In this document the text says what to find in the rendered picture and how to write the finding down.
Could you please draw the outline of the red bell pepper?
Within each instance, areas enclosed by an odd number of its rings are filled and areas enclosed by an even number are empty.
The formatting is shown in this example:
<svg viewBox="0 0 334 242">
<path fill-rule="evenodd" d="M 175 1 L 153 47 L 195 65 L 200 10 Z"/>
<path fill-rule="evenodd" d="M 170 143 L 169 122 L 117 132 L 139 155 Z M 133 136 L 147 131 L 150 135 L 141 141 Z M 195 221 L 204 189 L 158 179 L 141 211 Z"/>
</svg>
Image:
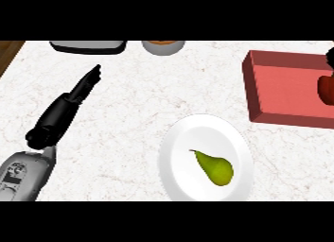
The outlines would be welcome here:
<svg viewBox="0 0 334 242">
<path fill-rule="evenodd" d="M 318 95 L 325 105 L 334 106 L 334 73 L 333 76 L 321 76 L 318 80 Z"/>
</svg>

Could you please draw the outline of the red open box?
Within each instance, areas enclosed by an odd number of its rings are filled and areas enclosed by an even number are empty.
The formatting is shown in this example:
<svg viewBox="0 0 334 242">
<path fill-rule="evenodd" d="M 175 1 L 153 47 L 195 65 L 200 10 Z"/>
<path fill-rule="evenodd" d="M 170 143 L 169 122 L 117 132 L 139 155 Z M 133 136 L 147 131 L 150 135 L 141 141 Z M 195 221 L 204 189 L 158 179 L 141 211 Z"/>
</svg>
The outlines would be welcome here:
<svg viewBox="0 0 334 242">
<path fill-rule="evenodd" d="M 243 73 L 252 122 L 334 129 L 334 106 L 318 95 L 333 73 L 325 55 L 250 50 Z"/>
</svg>

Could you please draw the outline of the white oval plate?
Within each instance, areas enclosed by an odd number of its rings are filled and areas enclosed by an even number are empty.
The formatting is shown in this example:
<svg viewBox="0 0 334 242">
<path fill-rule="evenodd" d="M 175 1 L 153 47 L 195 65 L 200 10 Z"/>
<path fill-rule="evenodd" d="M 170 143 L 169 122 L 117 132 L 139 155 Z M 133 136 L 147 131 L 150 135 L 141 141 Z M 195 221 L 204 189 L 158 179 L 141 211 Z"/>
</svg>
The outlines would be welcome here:
<svg viewBox="0 0 334 242">
<path fill-rule="evenodd" d="M 195 114 L 172 126 L 160 149 L 160 177 L 172 200 L 246 200 L 253 161 L 232 125 Z"/>
</svg>

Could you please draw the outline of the grey round bowl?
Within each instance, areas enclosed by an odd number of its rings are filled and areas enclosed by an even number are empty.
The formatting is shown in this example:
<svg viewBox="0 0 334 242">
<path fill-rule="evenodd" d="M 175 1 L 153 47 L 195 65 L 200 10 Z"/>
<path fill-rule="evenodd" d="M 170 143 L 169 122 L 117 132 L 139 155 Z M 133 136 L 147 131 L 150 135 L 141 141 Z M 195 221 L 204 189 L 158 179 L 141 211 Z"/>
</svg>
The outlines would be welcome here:
<svg viewBox="0 0 334 242">
<path fill-rule="evenodd" d="M 172 43 L 155 43 L 151 41 L 142 41 L 142 47 L 144 49 L 157 56 L 170 56 L 173 55 L 182 48 L 184 48 L 185 42 L 176 41 Z"/>
</svg>

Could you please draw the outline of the green pear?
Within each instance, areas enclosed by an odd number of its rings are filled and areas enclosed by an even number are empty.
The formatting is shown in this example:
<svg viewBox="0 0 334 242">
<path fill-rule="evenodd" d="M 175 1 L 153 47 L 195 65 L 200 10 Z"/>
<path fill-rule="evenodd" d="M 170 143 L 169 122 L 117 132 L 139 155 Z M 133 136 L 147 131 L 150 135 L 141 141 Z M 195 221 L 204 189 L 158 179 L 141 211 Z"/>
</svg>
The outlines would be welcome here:
<svg viewBox="0 0 334 242">
<path fill-rule="evenodd" d="M 212 183 L 216 186 L 228 185 L 234 178 L 234 167 L 229 161 L 194 149 L 191 149 L 191 153 Z"/>
</svg>

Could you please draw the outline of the grey and black appliance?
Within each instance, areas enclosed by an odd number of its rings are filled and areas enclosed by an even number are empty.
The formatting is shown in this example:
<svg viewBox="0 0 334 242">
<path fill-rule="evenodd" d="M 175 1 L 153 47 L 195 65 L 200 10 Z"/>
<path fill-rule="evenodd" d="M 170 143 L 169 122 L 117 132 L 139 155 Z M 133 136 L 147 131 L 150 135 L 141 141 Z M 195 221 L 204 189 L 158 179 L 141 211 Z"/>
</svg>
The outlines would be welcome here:
<svg viewBox="0 0 334 242">
<path fill-rule="evenodd" d="M 59 52 L 83 55 L 116 55 L 126 48 L 126 41 L 51 41 Z"/>
</svg>

